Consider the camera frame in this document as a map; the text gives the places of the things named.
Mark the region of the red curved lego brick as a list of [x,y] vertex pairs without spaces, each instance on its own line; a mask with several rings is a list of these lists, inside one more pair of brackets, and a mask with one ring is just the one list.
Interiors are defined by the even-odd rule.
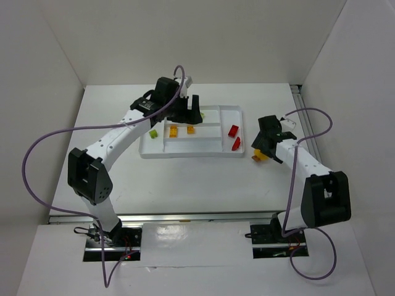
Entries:
[[240,150],[241,148],[242,148],[242,140],[241,140],[240,137],[236,137],[236,139],[235,139],[235,141],[234,141],[234,143],[233,143],[233,145],[231,147],[231,150],[233,152],[235,152],[235,151]]

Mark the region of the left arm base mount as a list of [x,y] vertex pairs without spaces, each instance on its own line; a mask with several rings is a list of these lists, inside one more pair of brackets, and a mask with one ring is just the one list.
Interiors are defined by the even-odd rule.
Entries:
[[101,261],[102,243],[105,261],[116,262],[122,257],[124,257],[123,261],[140,261],[141,259],[143,233],[141,226],[122,228],[120,234],[114,240],[110,240],[105,236],[104,241],[101,240],[99,229],[95,224],[90,225],[88,228],[75,227],[73,232],[86,236],[84,262]]

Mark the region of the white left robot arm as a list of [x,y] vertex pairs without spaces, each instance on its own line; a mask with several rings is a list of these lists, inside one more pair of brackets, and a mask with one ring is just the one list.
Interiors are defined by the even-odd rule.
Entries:
[[122,222],[110,201],[113,183],[109,171],[115,161],[140,136],[162,120],[196,125],[202,123],[199,97],[188,96],[191,77],[157,80],[154,89],[132,103],[119,122],[94,144],[84,150],[74,148],[68,156],[67,182],[87,205],[91,215],[98,218],[104,235],[116,241]]

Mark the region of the lime green curved lego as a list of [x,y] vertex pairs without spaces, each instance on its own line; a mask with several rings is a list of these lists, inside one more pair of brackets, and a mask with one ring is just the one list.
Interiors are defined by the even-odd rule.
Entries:
[[155,129],[154,129],[154,130],[151,130],[151,131],[149,132],[149,135],[150,135],[151,139],[155,139],[155,138],[158,137],[157,131],[156,131]]

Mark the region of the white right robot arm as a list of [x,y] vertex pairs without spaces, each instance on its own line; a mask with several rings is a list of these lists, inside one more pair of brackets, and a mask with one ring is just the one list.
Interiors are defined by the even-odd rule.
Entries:
[[264,156],[287,165],[291,182],[286,210],[273,215],[281,235],[319,228],[351,219],[349,180],[342,171],[322,165],[301,146],[301,140],[283,131],[274,115],[258,119],[259,132],[252,143]]

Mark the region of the yellow striped lego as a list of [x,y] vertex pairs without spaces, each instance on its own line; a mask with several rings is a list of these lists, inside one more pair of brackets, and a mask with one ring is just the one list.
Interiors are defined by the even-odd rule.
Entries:
[[178,137],[178,127],[171,126],[169,129],[169,138],[177,138]]

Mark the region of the yellow lego brick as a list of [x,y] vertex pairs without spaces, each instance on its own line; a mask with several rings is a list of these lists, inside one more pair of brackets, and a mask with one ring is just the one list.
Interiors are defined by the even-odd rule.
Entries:
[[253,156],[259,157],[260,162],[268,160],[268,156],[263,154],[259,149],[255,149],[254,150],[254,155]]

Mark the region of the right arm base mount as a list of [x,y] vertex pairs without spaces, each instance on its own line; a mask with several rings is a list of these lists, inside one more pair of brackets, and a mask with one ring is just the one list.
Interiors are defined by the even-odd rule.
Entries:
[[283,237],[281,231],[269,224],[252,224],[250,232],[244,235],[252,243],[254,259],[286,258],[295,251],[295,257],[308,257],[309,251],[304,233],[298,232],[289,237]]

